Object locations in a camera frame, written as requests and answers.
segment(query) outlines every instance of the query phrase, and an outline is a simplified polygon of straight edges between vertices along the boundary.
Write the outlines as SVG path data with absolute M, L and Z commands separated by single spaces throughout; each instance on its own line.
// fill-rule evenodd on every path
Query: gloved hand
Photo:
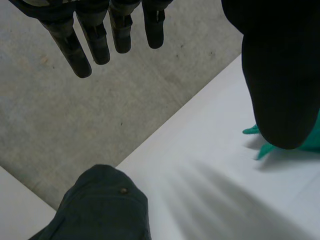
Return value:
M 50 32 L 74 73 L 80 78 L 92 70 L 73 29 L 73 14 L 80 22 L 94 61 L 110 61 L 104 18 L 109 11 L 113 41 L 118 53 L 131 49 L 131 13 L 142 1 L 148 44 L 160 48 L 164 42 L 165 9 L 173 0 L 9 0 L 24 14 L 38 19 Z
M 320 108 L 320 1 L 222 0 L 243 33 L 242 69 L 256 124 L 282 149 L 301 146 Z

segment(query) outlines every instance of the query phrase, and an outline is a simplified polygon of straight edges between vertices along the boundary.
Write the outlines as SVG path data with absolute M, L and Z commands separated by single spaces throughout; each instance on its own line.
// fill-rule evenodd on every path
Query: white tabletop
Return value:
M 239 56 L 118 166 L 148 196 L 153 240 L 320 239 L 320 155 L 255 161 L 254 124 Z
M 28 240 L 56 211 L 0 167 L 0 240 Z

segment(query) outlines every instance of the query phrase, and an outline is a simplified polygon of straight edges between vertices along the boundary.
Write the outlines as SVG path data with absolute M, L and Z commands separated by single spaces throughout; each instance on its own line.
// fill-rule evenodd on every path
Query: green cloth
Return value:
M 251 135 L 251 134 L 260 134 L 260 131 L 258 126 L 254 125 L 251 128 L 243 130 L 242 133 L 246 135 Z M 260 152 L 258 153 L 256 159 L 257 160 L 262 159 L 265 155 L 270 153 L 275 148 L 276 147 L 270 143 L 264 144 L 261 147 Z M 320 153 L 320 112 L 318 113 L 318 117 L 313 130 L 311 131 L 311 133 L 309 134 L 305 142 L 300 147 L 298 147 L 298 149 L 303 151 L 308 151 L 308 152 Z

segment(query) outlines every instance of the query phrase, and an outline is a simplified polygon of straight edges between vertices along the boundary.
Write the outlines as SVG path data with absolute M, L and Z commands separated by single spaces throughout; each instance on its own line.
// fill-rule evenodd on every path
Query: button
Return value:
M 120 189 L 120 193 L 121 193 L 121 194 L 127 194 L 127 193 L 129 193 L 129 191 L 128 191 L 127 188 L 124 187 L 124 188 L 121 188 L 121 189 Z

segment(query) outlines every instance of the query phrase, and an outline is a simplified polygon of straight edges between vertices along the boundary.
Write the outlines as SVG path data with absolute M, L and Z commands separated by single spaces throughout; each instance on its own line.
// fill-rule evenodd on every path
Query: black rubber finger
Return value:
M 145 34 L 150 48 L 164 44 L 165 9 L 172 0 L 142 0 Z
M 103 23 L 108 6 L 108 0 L 80 1 L 76 4 L 76 16 L 93 60 L 99 65 L 110 61 L 107 32 Z
M 79 78 L 90 76 L 91 66 L 73 28 L 73 17 L 63 21 L 41 23 L 50 32 L 74 73 Z
M 111 0 L 109 16 L 115 49 L 125 54 L 131 49 L 131 13 L 141 0 Z
M 295 149 L 312 131 L 320 108 L 320 10 L 262 25 L 245 34 L 243 73 L 264 138 Z

